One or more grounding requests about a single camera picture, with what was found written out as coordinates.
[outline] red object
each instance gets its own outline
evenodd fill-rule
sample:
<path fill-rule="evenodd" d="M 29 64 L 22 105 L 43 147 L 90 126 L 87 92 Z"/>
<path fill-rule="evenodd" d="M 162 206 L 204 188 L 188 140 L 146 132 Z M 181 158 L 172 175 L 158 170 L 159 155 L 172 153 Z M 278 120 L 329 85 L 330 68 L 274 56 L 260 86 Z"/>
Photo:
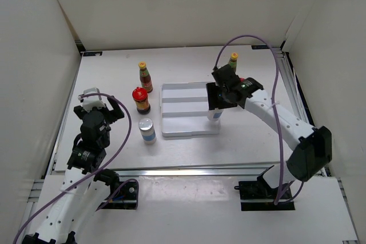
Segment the red object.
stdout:
<path fill-rule="evenodd" d="M 137 101 L 143 101 L 147 99 L 148 92 L 144 88 L 137 87 L 136 89 L 133 90 L 132 97 Z"/>

